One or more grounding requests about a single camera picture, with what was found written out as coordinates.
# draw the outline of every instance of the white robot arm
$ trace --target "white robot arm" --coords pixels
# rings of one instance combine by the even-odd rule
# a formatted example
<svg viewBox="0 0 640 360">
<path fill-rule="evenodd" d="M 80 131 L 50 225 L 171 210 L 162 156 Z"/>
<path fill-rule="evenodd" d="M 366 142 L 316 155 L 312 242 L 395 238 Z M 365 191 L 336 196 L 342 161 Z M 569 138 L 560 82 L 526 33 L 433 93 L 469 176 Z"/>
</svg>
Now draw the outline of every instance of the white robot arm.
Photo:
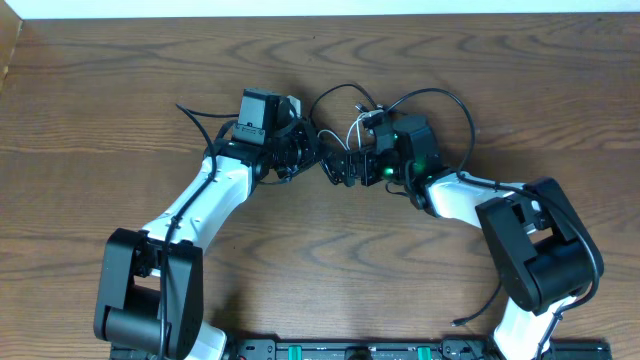
<svg viewBox="0 0 640 360">
<path fill-rule="evenodd" d="M 99 339 L 151 354 L 162 349 L 172 359 L 220 360 L 227 337 L 202 321 L 203 253 L 270 169 L 285 183 L 320 162 L 333 184 L 394 182 L 404 185 L 416 208 L 481 228 L 510 296 L 492 334 L 498 353 L 507 360 L 529 360 L 548 349 L 558 313 L 590 283 L 590 260 L 598 276 L 604 270 L 600 253 L 583 235 L 586 229 L 553 179 L 500 184 L 453 171 L 442 165 L 426 118 L 392 122 L 390 111 L 371 112 L 376 115 L 363 121 L 376 137 L 373 145 L 334 152 L 318 141 L 313 121 L 300 113 L 295 98 L 245 90 L 232 139 L 218 136 L 209 146 L 213 151 L 208 148 L 214 157 L 204 157 L 178 199 L 140 231 L 114 232 L 96 304 Z M 553 235 L 532 244 L 528 235 L 546 228 Z M 166 276 L 164 293 L 135 285 L 136 276 L 149 275 Z"/>
</svg>

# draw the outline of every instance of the wood grain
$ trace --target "wood grain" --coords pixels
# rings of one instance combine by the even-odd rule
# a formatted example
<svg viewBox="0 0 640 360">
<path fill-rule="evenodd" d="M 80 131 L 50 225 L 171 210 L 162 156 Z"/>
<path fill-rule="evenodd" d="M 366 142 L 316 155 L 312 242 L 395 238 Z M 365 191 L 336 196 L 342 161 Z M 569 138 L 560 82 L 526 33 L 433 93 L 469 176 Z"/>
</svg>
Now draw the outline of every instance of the wood grain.
<svg viewBox="0 0 640 360">
<path fill-rule="evenodd" d="M 459 94 L 478 125 L 470 170 L 563 185 L 603 253 L 592 303 L 557 337 L 640 346 L 638 15 L 30 21 L 0 99 L 0 357 L 105 358 L 92 329 L 104 243 L 157 216 L 199 168 L 203 141 L 181 102 L 235 112 L 242 89 L 309 104 L 358 82 L 379 102 L 426 86 Z M 350 90 L 317 118 L 344 134 Z M 468 130 L 438 96 L 447 158 Z M 222 124 L 211 120 L 213 130 Z M 485 335 L 502 294 L 464 328 L 496 276 L 482 234 L 415 211 L 381 186 L 332 186 L 319 169 L 259 188 L 225 222 L 205 264 L 206 318 L 282 338 Z"/>
</svg>

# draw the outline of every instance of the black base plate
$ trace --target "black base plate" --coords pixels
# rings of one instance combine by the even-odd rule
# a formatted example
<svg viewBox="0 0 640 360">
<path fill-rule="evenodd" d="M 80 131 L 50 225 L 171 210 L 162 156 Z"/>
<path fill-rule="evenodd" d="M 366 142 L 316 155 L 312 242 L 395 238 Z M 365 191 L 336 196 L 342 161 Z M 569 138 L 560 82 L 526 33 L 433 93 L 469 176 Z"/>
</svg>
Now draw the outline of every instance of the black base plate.
<svg viewBox="0 0 640 360">
<path fill-rule="evenodd" d="M 155 355 L 113 345 L 110 359 L 154 360 Z M 309 342 L 269 339 L 230 341 L 222 360 L 501 360 L 493 342 Z M 603 342 L 553 341 L 543 360 L 611 360 Z"/>
</svg>

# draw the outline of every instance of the green terminal block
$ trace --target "green terminal block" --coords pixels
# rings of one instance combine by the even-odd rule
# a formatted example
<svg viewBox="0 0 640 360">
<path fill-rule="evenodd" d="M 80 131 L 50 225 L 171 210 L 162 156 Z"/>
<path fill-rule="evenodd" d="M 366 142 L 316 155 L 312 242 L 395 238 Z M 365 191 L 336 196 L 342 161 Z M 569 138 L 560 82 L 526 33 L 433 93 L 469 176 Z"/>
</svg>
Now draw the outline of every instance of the green terminal block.
<svg viewBox="0 0 640 360">
<path fill-rule="evenodd" d="M 302 346 L 289 346 L 289 360 L 302 360 Z"/>
<path fill-rule="evenodd" d="M 431 348 L 419 347 L 418 348 L 418 360 L 431 360 Z M 291 348 L 289 348 L 289 360 L 291 360 Z"/>
</svg>

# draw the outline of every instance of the black wire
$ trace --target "black wire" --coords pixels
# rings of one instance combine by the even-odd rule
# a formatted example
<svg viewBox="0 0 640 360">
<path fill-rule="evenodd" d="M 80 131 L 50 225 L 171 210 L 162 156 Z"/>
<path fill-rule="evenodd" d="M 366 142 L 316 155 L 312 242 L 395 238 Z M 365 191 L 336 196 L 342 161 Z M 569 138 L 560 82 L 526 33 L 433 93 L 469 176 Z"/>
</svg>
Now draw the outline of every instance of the black wire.
<svg viewBox="0 0 640 360">
<path fill-rule="evenodd" d="M 159 344 L 159 349 L 158 349 L 158 357 L 160 359 L 164 359 L 165 358 L 165 353 L 166 353 L 166 340 L 167 340 L 167 330 L 168 330 L 168 324 L 167 324 L 167 272 L 168 272 L 168 253 L 169 253 L 169 243 L 171 242 L 171 238 L 173 237 L 173 233 L 176 230 L 176 228 L 178 227 L 178 225 L 180 224 L 180 220 L 182 220 L 182 216 L 184 215 L 184 213 L 187 211 L 187 209 L 189 208 L 189 206 L 191 206 L 191 204 L 196 200 L 196 198 L 198 198 L 198 196 L 200 196 L 200 194 L 204 191 L 204 189 L 211 183 L 213 182 L 214 179 L 214 174 L 216 173 L 216 159 L 213 156 L 213 143 L 211 142 L 211 138 L 209 138 L 209 134 L 207 134 L 207 131 L 204 129 L 204 127 L 202 127 L 202 124 L 200 124 L 200 122 L 193 116 L 192 112 L 185 108 L 184 106 L 180 105 L 180 104 L 176 104 L 176 107 L 178 107 L 178 109 L 180 109 L 182 112 L 184 112 L 189 119 L 191 119 L 191 121 L 193 121 L 193 123 L 198 127 L 198 129 L 200 130 L 200 132 L 202 133 L 202 136 L 204 137 L 204 139 L 207 142 L 207 149 L 209 152 L 209 155 L 211 156 L 211 172 L 209 173 L 209 175 L 207 176 L 207 178 L 205 179 L 204 183 L 202 183 L 202 185 L 200 185 L 200 187 L 189 197 L 189 199 L 187 199 L 187 201 L 180 207 L 180 209 L 178 210 L 178 212 L 171 218 L 171 223 L 169 224 L 169 228 L 167 229 L 167 234 L 165 235 L 164 238 L 164 242 L 162 243 L 162 264 L 160 266 L 160 344 Z"/>
<path fill-rule="evenodd" d="M 209 155 L 213 154 L 213 143 L 211 142 L 211 138 L 209 137 L 209 134 L 207 134 L 207 130 L 205 130 L 204 127 L 202 127 L 202 124 L 200 124 L 200 121 L 198 121 L 198 119 L 196 119 L 193 116 L 193 113 L 191 112 L 191 110 L 187 109 L 186 107 L 180 104 L 176 104 L 176 107 L 180 109 L 183 113 L 185 113 L 189 117 L 189 119 L 193 121 L 194 124 L 196 124 L 196 126 L 198 127 L 198 130 L 200 130 L 200 132 L 202 133 L 202 136 L 204 136 L 204 140 L 207 142 Z"/>
<path fill-rule="evenodd" d="M 238 123 L 238 120 L 230 120 L 224 123 L 218 130 L 218 135 L 216 135 L 216 139 L 222 139 L 224 135 L 231 129 L 235 124 Z"/>
<path fill-rule="evenodd" d="M 578 237 L 578 241 L 580 242 L 580 244 L 584 247 L 587 256 L 589 257 L 589 262 L 591 265 L 591 271 L 593 272 L 593 279 L 591 281 L 591 288 L 589 289 L 589 292 L 583 296 L 582 298 L 578 299 L 577 301 L 569 304 L 569 305 L 564 305 L 561 306 L 560 308 L 558 308 L 558 310 L 556 310 L 556 312 L 553 314 L 553 320 L 551 321 L 551 323 L 549 324 L 549 327 L 547 328 L 547 331 L 545 332 L 544 336 L 542 337 L 542 340 L 538 343 L 538 351 L 536 354 L 536 359 L 540 359 L 541 355 L 542 355 L 542 348 L 544 347 L 544 344 L 551 338 L 551 334 L 553 333 L 553 330 L 555 329 L 556 325 L 558 324 L 558 322 L 562 319 L 562 313 L 564 313 L 565 311 L 571 310 L 571 309 L 575 309 L 579 306 L 584 305 L 585 303 L 587 303 L 589 300 L 591 300 L 596 292 L 598 291 L 598 286 L 600 284 L 600 274 L 598 273 L 598 265 L 596 263 L 595 257 L 593 255 L 593 251 L 591 250 L 591 248 L 589 247 L 589 244 L 587 244 L 587 241 L 585 240 L 584 235 L 578 231 L 577 226 L 574 224 L 574 220 L 571 219 L 564 210 L 562 210 L 558 205 L 556 205 L 553 201 L 551 201 L 550 199 L 544 198 L 542 196 L 533 194 L 529 191 L 523 190 L 523 189 L 518 189 L 512 186 L 505 186 L 505 185 L 501 185 L 500 182 L 496 181 L 495 184 L 488 184 L 482 181 L 476 181 L 476 180 L 472 180 L 472 179 L 467 179 L 466 176 L 464 174 L 462 174 L 462 169 L 464 168 L 464 166 L 466 165 L 466 163 L 469 161 L 469 158 L 471 157 L 471 153 L 473 152 L 473 148 L 475 146 L 475 142 L 476 142 L 476 127 L 475 124 L 473 122 L 473 118 L 471 117 L 471 113 L 469 112 L 469 110 L 467 109 L 467 107 L 464 105 L 464 103 L 454 94 L 443 90 L 443 89 L 438 89 L 438 88 L 425 88 L 425 89 L 420 89 L 420 90 L 416 90 L 413 91 L 403 97 L 401 97 L 400 99 L 398 99 L 398 101 L 396 101 L 395 103 L 393 103 L 393 105 L 391 105 L 389 108 L 387 108 L 385 111 L 388 113 L 389 111 L 393 110 L 396 106 L 402 104 L 403 102 L 405 102 L 407 99 L 411 98 L 412 96 L 418 95 L 418 94 L 422 94 L 422 93 L 427 93 L 427 92 L 438 92 L 444 95 L 449 96 L 451 99 L 453 99 L 462 109 L 462 111 L 464 111 L 464 114 L 467 118 L 467 121 L 469 122 L 469 130 L 470 130 L 470 140 L 469 140 L 469 148 L 467 149 L 467 152 L 465 153 L 462 161 L 460 162 L 460 165 L 458 166 L 458 169 L 456 170 L 456 176 L 460 181 L 466 182 L 468 184 L 472 184 L 472 185 L 476 185 L 476 186 L 482 186 L 482 187 L 486 187 L 486 188 L 491 188 L 491 189 L 495 189 L 495 190 L 503 190 L 503 191 L 512 191 L 518 195 L 521 195 L 523 197 L 526 197 L 530 200 L 533 201 L 537 201 L 541 206 L 545 207 L 545 208 L 553 208 L 554 210 L 557 211 L 558 214 L 561 215 L 561 217 L 564 218 L 565 222 L 567 223 L 567 225 L 569 226 L 569 228 L 571 229 L 571 231 L 573 231 L 576 236 Z"/>
<path fill-rule="evenodd" d="M 496 299 L 496 297 L 498 297 L 498 293 L 500 293 L 500 289 L 502 289 L 502 281 L 498 282 L 498 287 L 496 287 L 496 290 L 493 292 L 493 295 L 491 295 L 491 297 L 489 298 L 487 303 L 484 304 L 484 306 L 480 310 L 478 310 L 475 314 L 473 314 L 471 316 L 467 316 L 467 317 L 464 317 L 464 318 L 453 320 L 451 322 L 451 326 L 453 326 L 453 327 L 463 326 L 466 323 L 468 323 L 469 321 L 471 321 L 471 320 L 477 318 L 478 316 L 482 315 L 482 313 L 485 312 L 491 306 L 491 304 Z"/>
<path fill-rule="evenodd" d="M 413 163 L 413 160 L 409 160 L 404 164 L 404 186 L 406 187 L 407 195 L 411 194 L 415 197 L 416 192 L 413 189 L 413 180 L 411 180 L 411 176 L 409 174 L 409 169 Z"/>
<path fill-rule="evenodd" d="M 333 185 L 338 185 L 340 183 L 340 180 L 334 178 L 333 175 L 331 175 L 331 171 L 329 170 L 329 165 L 327 165 L 326 162 L 320 161 L 320 168 L 322 169 L 322 171 L 324 171 L 325 175 L 327 175 L 327 178 L 329 178 L 329 181 Z"/>
<path fill-rule="evenodd" d="M 389 194 L 391 194 L 391 195 L 400 195 L 400 196 L 404 196 L 404 197 L 409 197 L 409 194 L 407 194 L 407 193 L 406 193 L 406 192 L 404 192 L 404 191 L 393 192 L 393 191 L 389 190 L 389 185 L 391 185 L 391 184 L 392 184 L 392 182 L 391 182 L 391 181 L 389 181 L 389 182 L 387 182 L 387 183 L 384 185 L 384 189 L 385 189 L 385 190 L 387 190 L 387 192 L 388 192 Z"/>
<path fill-rule="evenodd" d="M 226 119 L 226 118 L 232 118 L 232 117 L 239 117 L 240 116 L 240 114 L 209 114 L 209 113 L 203 113 L 203 112 L 200 112 L 200 111 L 195 111 L 195 110 L 191 110 L 191 109 L 187 109 L 187 108 L 185 108 L 185 110 L 189 111 L 189 113 L 191 113 L 192 115 L 211 117 L 211 118 L 216 118 L 216 119 Z"/>
<path fill-rule="evenodd" d="M 291 109 L 291 112 L 293 112 L 293 119 L 289 121 L 289 124 L 287 124 L 287 126 L 283 127 L 282 129 L 278 129 L 274 131 L 273 134 L 271 135 L 273 137 L 279 138 L 289 134 L 291 130 L 293 130 L 293 128 L 295 128 L 296 126 L 298 126 L 298 124 L 300 124 L 300 122 L 302 122 L 302 117 L 298 116 L 298 111 L 296 110 L 296 107 L 293 106 L 293 104 L 290 101 L 288 101 L 287 104 L 289 104 L 289 108 Z"/>
<path fill-rule="evenodd" d="M 358 84 L 340 84 L 337 86 L 332 87 L 331 89 L 325 91 L 322 93 L 322 95 L 318 96 L 318 98 L 316 99 L 316 101 L 313 102 L 313 104 L 311 105 L 311 108 L 309 109 L 309 119 L 313 119 L 313 110 L 316 108 L 316 105 L 318 105 L 318 103 L 320 102 L 320 100 L 322 100 L 323 97 L 329 95 L 331 92 L 338 90 L 340 88 L 343 87 L 352 87 L 358 91 L 360 91 L 360 93 L 367 99 L 367 101 L 371 104 L 371 106 L 373 106 L 373 108 L 375 109 L 377 104 L 375 101 L 373 101 L 373 98 L 371 97 L 371 95 L 369 95 L 369 93 L 367 92 L 367 90 L 365 90 L 362 86 L 358 85 Z"/>
</svg>

